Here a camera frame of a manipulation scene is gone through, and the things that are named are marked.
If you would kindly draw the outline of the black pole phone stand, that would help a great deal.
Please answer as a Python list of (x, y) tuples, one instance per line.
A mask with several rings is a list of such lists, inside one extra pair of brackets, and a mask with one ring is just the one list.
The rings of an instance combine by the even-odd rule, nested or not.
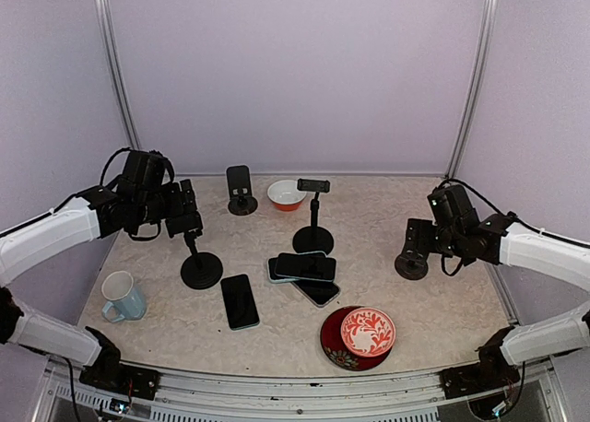
[(334, 238), (329, 230), (318, 225), (321, 193), (330, 192), (330, 181), (299, 178), (297, 189), (301, 192), (314, 193), (310, 202), (311, 222), (309, 226), (299, 229), (292, 240), (292, 247), (296, 253), (324, 252), (329, 254), (334, 249)]
[(181, 279), (191, 289), (205, 290), (220, 281), (223, 275), (221, 260), (211, 252), (200, 252), (196, 248), (199, 234), (195, 231), (183, 234), (183, 239), (191, 255), (183, 262)]

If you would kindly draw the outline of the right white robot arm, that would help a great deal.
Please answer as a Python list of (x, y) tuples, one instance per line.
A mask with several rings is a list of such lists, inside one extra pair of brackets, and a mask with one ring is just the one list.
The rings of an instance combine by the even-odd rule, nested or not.
[[(404, 247), (395, 258), (399, 275), (422, 279), (429, 270), (429, 257), (438, 254), (443, 262), (457, 259), (458, 269), (483, 261), (589, 289), (588, 243), (536, 229), (499, 208), (481, 219), (469, 198), (474, 191), (453, 178), (432, 190), (428, 202), (433, 218), (407, 222)], [(490, 353), (473, 366), (471, 379), (479, 388), (489, 389), (506, 375), (508, 366), (588, 346), (589, 305), (583, 303), (541, 322), (500, 330), (485, 347)]]

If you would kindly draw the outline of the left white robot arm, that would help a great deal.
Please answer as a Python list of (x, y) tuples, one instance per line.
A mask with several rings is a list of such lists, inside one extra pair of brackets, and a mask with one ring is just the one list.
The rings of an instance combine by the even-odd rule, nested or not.
[(82, 330), (15, 299), (9, 285), (32, 267), (79, 244), (124, 231), (140, 241), (138, 231), (154, 225), (169, 236), (195, 239), (202, 219), (188, 180), (175, 181), (168, 158), (158, 151), (122, 148), (126, 161), (110, 182), (69, 195), (59, 206), (1, 234), (1, 341), (67, 358), (91, 367), (112, 390), (129, 380), (128, 367), (97, 331)]

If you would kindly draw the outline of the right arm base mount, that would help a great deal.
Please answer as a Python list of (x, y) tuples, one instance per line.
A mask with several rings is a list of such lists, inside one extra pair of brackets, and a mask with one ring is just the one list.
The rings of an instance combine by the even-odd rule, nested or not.
[(513, 329), (512, 325), (500, 329), (480, 346), (477, 349), (476, 363), (443, 369), (440, 372), (446, 399), (499, 389), (521, 380), (519, 369), (509, 365), (501, 352), (503, 339)]

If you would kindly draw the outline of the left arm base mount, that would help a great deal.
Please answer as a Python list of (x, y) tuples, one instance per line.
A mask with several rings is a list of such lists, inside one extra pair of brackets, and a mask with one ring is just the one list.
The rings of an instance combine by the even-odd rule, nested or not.
[(103, 391), (153, 401), (160, 374), (154, 369), (122, 363), (120, 349), (109, 338), (89, 326), (85, 329), (98, 340), (100, 353), (91, 366), (82, 369), (79, 381)]

